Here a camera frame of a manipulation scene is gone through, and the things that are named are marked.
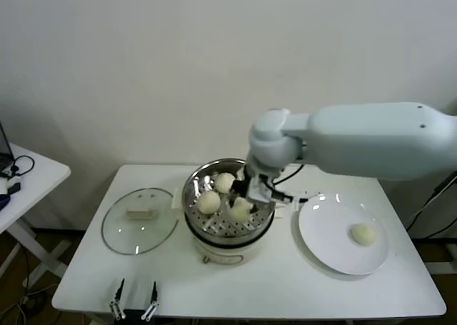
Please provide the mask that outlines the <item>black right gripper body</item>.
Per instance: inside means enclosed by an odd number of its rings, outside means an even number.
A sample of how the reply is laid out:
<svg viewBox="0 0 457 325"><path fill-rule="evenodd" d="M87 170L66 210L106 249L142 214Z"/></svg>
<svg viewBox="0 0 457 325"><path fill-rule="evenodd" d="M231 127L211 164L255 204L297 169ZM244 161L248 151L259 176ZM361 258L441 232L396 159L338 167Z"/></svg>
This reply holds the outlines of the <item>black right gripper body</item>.
<svg viewBox="0 0 457 325"><path fill-rule="evenodd" d="M231 185L231 192L245 198L250 185L250 181L251 177L248 174L246 167L240 168L236 172L236 178Z"/></svg>

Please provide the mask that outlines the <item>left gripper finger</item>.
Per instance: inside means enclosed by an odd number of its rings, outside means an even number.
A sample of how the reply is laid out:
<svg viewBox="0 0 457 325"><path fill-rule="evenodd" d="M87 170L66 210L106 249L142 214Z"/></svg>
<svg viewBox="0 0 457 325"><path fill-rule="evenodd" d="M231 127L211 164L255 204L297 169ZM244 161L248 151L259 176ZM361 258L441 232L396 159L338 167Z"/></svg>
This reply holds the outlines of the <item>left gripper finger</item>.
<svg viewBox="0 0 457 325"><path fill-rule="evenodd" d="M122 279L119 288L116 290L116 293L114 294L113 299L109 303L109 308L110 308L111 314L115 320L122 320L122 319L126 318L124 310L120 306L120 300L121 300L121 295L122 295L122 291L124 288L124 282L125 282L125 279Z"/></svg>
<svg viewBox="0 0 457 325"><path fill-rule="evenodd" d="M151 292L151 303L146 308L145 312L141 315L141 320L150 321L152 319L152 317L154 316L154 314L156 313L158 307L159 307L158 291L157 291L157 287L156 287L156 282L154 282L153 289Z"/></svg>

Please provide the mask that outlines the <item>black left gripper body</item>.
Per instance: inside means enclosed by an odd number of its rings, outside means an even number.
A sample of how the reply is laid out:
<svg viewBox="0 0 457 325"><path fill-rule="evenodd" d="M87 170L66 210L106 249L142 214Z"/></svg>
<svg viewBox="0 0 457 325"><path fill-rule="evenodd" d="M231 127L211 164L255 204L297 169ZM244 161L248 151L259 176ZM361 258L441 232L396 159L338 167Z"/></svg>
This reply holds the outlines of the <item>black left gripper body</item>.
<svg viewBox="0 0 457 325"><path fill-rule="evenodd" d="M144 310L140 309L125 309L124 317L121 317L120 324L122 325L144 325L145 319L142 319Z"/></svg>

